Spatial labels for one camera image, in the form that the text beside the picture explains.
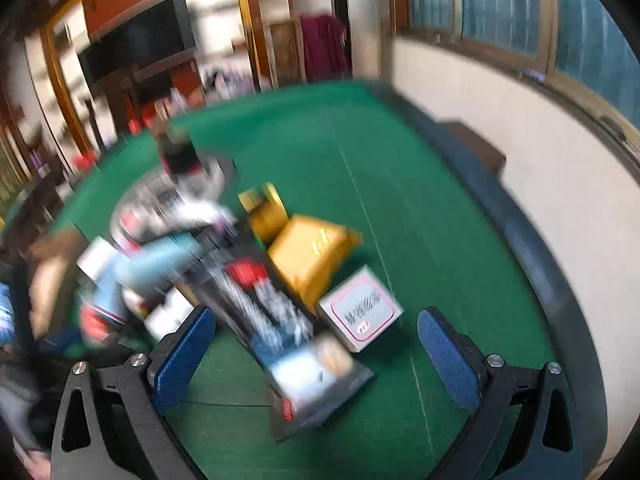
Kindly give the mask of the teal tissue pack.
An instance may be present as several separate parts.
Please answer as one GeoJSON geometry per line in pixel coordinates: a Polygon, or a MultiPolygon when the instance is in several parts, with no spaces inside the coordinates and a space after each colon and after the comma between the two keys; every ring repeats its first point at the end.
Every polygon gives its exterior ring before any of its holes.
{"type": "Polygon", "coordinates": [[[92,305],[113,318],[123,318],[129,307],[125,292],[142,304],[156,304],[181,272],[201,253],[190,233],[165,236],[131,255],[116,252],[96,279],[92,305]]]}

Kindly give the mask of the cardboard box tray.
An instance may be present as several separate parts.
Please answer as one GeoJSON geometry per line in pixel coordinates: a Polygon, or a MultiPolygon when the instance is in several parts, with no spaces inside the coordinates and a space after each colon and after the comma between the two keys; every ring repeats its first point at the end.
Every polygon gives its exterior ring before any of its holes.
{"type": "Polygon", "coordinates": [[[29,247],[29,321],[36,338],[62,328],[68,321],[80,274],[77,260],[88,245],[85,235],[72,226],[40,237],[29,247]]]}

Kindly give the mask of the maroon cloth on chair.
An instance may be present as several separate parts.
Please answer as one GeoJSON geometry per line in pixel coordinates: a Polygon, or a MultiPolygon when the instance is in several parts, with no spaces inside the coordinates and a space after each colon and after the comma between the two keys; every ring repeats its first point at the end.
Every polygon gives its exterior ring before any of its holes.
{"type": "Polygon", "coordinates": [[[343,79],[352,73],[345,51],[345,25],[332,14],[303,15],[305,73],[310,82],[343,79]]]}

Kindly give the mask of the yellow snack packet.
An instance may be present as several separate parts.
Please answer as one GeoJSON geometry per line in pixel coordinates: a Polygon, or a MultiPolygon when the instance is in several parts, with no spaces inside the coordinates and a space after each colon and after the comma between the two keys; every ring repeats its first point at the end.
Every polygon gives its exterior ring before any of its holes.
{"type": "Polygon", "coordinates": [[[348,226],[294,214],[268,254],[288,287],[316,315],[334,275],[361,244],[361,233],[348,226]]]}

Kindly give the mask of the black seasoning packet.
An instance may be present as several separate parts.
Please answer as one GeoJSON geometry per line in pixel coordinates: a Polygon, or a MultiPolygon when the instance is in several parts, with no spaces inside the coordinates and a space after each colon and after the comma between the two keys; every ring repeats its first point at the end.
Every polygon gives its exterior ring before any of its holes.
{"type": "Polygon", "coordinates": [[[277,440],[322,425],[374,377],[314,322],[263,250],[214,238],[198,244],[186,284],[266,375],[277,440]]]}

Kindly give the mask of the black television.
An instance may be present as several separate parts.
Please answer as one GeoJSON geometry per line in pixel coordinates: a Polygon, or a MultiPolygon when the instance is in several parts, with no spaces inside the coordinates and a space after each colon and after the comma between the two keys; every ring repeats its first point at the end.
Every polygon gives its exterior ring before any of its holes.
{"type": "Polygon", "coordinates": [[[123,68],[145,68],[194,49],[186,0],[163,0],[123,22],[78,54],[85,81],[93,86],[123,68]]]}

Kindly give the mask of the wooden stool by wall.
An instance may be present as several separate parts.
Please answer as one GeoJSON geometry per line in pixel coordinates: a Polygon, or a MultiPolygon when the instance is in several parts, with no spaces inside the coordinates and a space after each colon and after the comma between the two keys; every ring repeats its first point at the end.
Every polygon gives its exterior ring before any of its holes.
{"type": "Polygon", "coordinates": [[[475,132],[464,122],[440,122],[449,134],[457,138],[496,177],[506,166],[506,155],[484,136],[475,132]]]}

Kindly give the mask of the round grey table console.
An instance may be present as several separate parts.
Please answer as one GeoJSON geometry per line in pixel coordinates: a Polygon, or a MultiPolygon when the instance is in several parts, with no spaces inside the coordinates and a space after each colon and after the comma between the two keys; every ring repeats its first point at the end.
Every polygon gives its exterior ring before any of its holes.
{"type": "Polygon", "coordinates": [[[230,223],[221,197],[235,176],[234,161],[221,153],[201,153],[193,174],[172,176],[159,166],[144,174],[116,203],[108,225],[112,241],[124,252],[179,232],[230,223]]]}

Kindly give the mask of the black jar with cork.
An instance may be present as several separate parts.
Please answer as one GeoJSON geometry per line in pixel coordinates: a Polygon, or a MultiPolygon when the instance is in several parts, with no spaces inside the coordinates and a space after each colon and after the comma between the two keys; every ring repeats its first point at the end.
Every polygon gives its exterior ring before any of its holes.
{"type": "Polygon", "coordinates": [[[184,130],[176,129],[168,122],[159,122],[152,130],[158,154],[171,180],[185,178],[202,171],[201,159],[193,141],[184,130]]]}

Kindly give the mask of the white pink small box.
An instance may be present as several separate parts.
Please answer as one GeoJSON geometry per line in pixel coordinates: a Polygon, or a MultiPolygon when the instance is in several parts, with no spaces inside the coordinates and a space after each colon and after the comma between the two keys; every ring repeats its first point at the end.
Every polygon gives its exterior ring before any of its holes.
{"type": "Polygon", "coordinates": [[[370,346],[404,313],[368,266],[320,299],[318,313],[352,353],[370,346]]]}

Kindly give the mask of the yellow tape roll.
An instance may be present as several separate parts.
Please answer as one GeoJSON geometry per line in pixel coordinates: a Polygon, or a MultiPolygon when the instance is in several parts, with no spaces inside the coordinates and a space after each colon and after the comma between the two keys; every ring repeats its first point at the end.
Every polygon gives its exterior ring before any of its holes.
{"type": "Polygon", "coordinates": [[[261,188],[240,193],[238,199],[254,235],[269,245],[288,223],[288,213],[276,187],[267,182],[261,188]]]}

